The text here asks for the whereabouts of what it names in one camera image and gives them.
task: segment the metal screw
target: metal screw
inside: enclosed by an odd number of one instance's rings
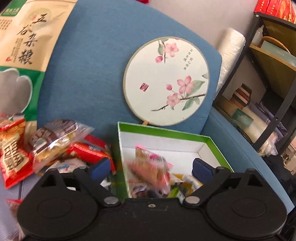
[[[107,204],[116,204],[119,202],[119,199],[117,197],[106,197],[104,202]]]
[[[189,196],[185,198],[185,201],[189,204],[197,204],[200,202],[200,198],[196,196]]]

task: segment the red snack package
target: red snack package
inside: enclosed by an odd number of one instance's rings
[[[259,0],[256,7],[255,7],[254,12],[265,13],[269,2],[270,2],[270,0]]]
[[[82,141],[75,142],[66,153],[90,164],[96,164],[107,157],[111,161],[112,172],[116,171],[108,144],[92,135],[87,135]]]
[[[296,16],[291,0],[271,0],[266,14],[296,23]]]
[[[33,156],[21,146],[25,120],[0,122],[0,167],[5,188],[10,188],[33,173]]]

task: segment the sofa cushion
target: sofa cushion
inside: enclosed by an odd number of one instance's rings
[[[54,118],[74,119],[101,138],[118,121],[141,123],[123,96],[123,74],[131,56],[148,41],[185,38],[207,60],[210,85],[201,107],[169,128],[199,134],[216,90],[220,54],[185,26],[135,0],[78,0],[53,51],[38,103],[38,125]]]
[[[284,188],[263,159],[246,139],[213,107],[201,134],[212,138],[235,172],[245,172],[247,168],[257,169],[281,198],[287,211],[290,212],[294,208]]]

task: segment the black shelf frame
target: black shelf frame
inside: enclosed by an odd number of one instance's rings
[[[257,29],[263,25],[263,20],[268,20],[270,22],[277,23],[286,28],[292,29],[296,32],[296,24],[293,24],[291,22],[288,22],[286,20],[283,20],[274,16],[263,14],[260,12],[254,13],[254,17],[251,21],[249,31],[246,35],[246,44],[235,66],[233,67],[229,77],[227,78],[221,90],[219,91],[216,98],[217,100],[223,95],[225,89],[227,88],[228,84],[230,83],[231,79],[233,78],[235,72],[237,71],[239,65],[241,64],[245,56],[249,57],[250,61],[252,62],[255,70],[257,71],[266,89],[270,88],[268,79],[265,76],[263,69],[261,68],[257,59],[255,58],[255,56],[253,55],[252,51],[249,48]],[[275,130],[279,122],[282,120],[283,116],[285,115],[291,103],[293,102],[295,96],[296,96],[296,78],[292,83],[292,86],[290,87],[290,90],[287,96],[285,97],[284,101],[282,102],[280,108],[278,109],[277,113],[274,115],[274,118],[271,120],[271,122],[269,123],[265,131],[261,134],[261,136],[258,138],[258,140],[252,145],[257,152],[259,151],[261,146],[264,144],[264,142],[268,139],[268,137],[272,134],[272,132]],[[285,151],[285,149],[289,146],[293,138],[296,136],[296,115],[293,116],[293,118],[289,122],[288,126],[286,126],[286,128],[288,130],[287,135],[284,136],[280,141],[276,143],[276,149],[279,154]]]

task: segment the gift box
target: gift box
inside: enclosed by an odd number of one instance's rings
[[[268,7],[270,0],[259,0],[254,12],[262,12],[265,13]]]
[[[129,180],[133,175],[126,163],[135,159],[136,145],[165,157],[173,165],[170,173],[191,174],[195,158],[202,159],[214,168],[224,166],[233,171],[212,139],[207,136],[119,122],[118,141],[113,146],[117,173],[112,192],[122,201],[131,197]]]
[[[296,17],[291,0],[271,0],[266,14],[295,23]]]
[[[295,11],[291,0],[259,0],[254,12],[262,12],[296,23]]]

